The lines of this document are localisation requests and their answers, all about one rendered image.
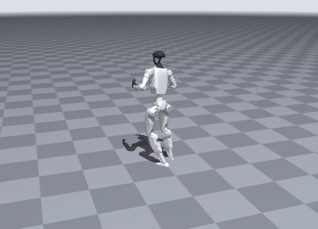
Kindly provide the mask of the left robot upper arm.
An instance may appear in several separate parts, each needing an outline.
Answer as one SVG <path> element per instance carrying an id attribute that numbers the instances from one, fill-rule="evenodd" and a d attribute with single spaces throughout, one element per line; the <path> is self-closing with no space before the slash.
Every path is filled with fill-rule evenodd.
<path id="1" fill-rule="evenodd" d="M 146 69 L 145 72 L 144 72 L 144 76 L 143 76 L 143 79 L 142 79 L 142 85 L 141 87 L 139 88 L 139 90 L 141 91 L 144 91 L 146 90 L 146 84 L 150 78 L 150 76 L 152 76 L 154 73 L 154 69 Z"/>

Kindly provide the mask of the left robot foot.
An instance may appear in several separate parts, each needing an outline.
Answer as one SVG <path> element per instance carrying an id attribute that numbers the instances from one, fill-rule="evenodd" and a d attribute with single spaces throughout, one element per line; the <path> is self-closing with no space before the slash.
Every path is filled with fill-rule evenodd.
<path id="1" fill-rule="evenodd" d="M 168 164 L 167 162 L 165 162 L 165 164 L 162 164 L 161 162 L 157 162 L 156 164 L 158 164 L 158 165 L 162 165 L 162 166 L 166 166 L 166 167 L 168 167 L 168 166 L 169 166 L 169 164 Z"/>

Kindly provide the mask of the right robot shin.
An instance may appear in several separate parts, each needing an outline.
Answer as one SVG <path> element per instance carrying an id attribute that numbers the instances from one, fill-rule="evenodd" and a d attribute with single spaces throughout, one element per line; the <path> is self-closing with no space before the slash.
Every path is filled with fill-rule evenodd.
<path id="1" fill-rule="evenodd" d="M 171 132 L 171 131 L 170 131 Z M 172 137 L 170 136 L 169 138 L 163 138 L 163 143 L 164 143 L 164 147 L 166 149 L 166 152 L 167 152 L 167 155 L 169 157 L 169 159 L 173 158 L 173 155 L 172 155 Z"/>

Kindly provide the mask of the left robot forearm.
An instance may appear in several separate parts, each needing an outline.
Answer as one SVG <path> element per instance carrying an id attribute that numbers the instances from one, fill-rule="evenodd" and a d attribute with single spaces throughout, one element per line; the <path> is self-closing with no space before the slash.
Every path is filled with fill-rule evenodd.
<path id="1" fill-rule="evenodd" d="M 141 91 L 141 90 L 139 90 L 139 88 L 141 87 L 141 85 L 142 85 L 142 84 L 140 84 L 140 85 L 133 85 L 133 89 L 135 89 L 135 90 L 137 90 L 137 91 Z"/>

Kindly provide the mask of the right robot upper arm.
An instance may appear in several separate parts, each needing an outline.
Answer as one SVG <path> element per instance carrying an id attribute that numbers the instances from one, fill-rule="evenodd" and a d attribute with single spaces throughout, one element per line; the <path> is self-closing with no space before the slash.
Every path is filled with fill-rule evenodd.
<path id="1" fill-rule="evenodd" d="M 173 74 L 172 74 L 172 71 L 171 71 L 171 70 L 168 70 L 168 80 L 169 80 L 169 82 L 171 83 L 170 88 L 171 88 L 172 90 L 176 89 L 176 88 L 177 88 L 177 84 L 176 84 L 176 82 L 175 82 L 175 79 L 174 79 L 174 77 L 173 77 Z"/>

